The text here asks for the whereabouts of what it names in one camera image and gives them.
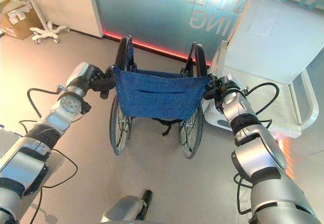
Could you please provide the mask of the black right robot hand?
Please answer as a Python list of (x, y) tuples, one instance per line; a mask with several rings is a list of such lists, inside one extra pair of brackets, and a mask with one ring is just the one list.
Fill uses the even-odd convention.
[(204, 99), (211, 100), (215, 102), (215, 108), (219, 111), (223, 111), (223, 102), (225, 96), (230, 93), (240, 93), (240, 87), (229, 78), (229, 76), (223, 76), (217, 78), (216, 75), (210, 73), (208, 77), (211, 79), (209, 85), (206, 86), (204, 92)]

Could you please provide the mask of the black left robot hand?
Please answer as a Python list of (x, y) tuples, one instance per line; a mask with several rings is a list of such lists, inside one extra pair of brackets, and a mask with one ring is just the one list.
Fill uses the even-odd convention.
[(66, 88), (69, 92), (74, 92), (81, 97), (85, 97), (89, 90), (100, 92), (102, 99), (107, 99), (109, 91), (116, 85), (116, 79), (112, 73), (107, 70), (104, 73), (100, 68), (80, 63), (72, 72), (66, 82)]

